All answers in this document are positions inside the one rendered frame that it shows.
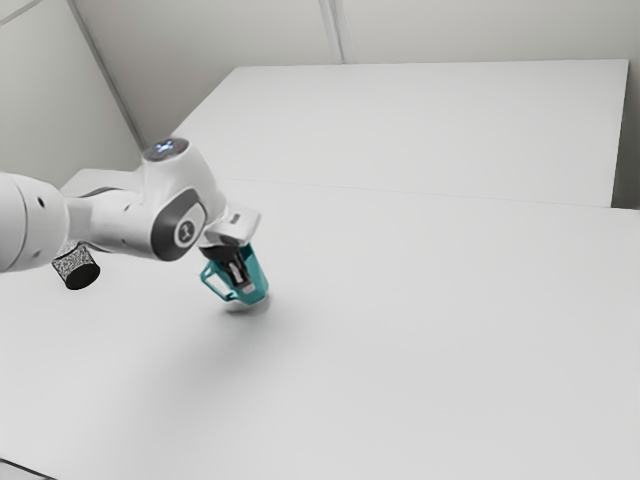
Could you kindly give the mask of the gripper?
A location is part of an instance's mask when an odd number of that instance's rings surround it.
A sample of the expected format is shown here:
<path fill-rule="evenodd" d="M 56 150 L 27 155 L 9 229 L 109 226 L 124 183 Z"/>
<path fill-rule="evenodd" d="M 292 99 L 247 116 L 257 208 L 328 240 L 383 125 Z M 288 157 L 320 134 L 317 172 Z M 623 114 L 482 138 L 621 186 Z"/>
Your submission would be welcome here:
<path fill-rule="evenodd" d="M 234 291 L 253 292 L 255 290 L 251 273 L 253 259 L 251 256 L 243 256 L 248 247 L 248 244 L 241 245 L 235 239 L 223 238 L 222 243 L 199 246 L 199 250 L 210 261 L 227 262 L 225 270 Z"/>

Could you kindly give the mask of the teal faceted mug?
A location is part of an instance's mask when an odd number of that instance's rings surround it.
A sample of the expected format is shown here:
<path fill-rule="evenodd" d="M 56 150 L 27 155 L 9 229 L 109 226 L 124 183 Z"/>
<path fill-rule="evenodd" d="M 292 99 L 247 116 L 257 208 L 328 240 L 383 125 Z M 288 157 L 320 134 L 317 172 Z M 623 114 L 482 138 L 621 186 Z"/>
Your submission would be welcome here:
<path fill-rule="evenodd" d="M 250 243 L 199 247 L 208 260 L 201 282 L 225 302 L 255 305 L 268 294 L 269 283 Z"/>

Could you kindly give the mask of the black mesh pen holder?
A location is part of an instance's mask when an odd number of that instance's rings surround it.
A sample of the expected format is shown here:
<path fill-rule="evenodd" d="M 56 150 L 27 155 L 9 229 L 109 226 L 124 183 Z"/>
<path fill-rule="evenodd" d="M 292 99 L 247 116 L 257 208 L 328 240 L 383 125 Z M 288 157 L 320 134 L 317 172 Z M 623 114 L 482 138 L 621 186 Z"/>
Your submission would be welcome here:
<path fill-rule="evenodd" d="M 51 261 L 64 285 L 69 290 L 81 290 L 93 284 L 101 269 L 81 242 L 67 241 Z"/>

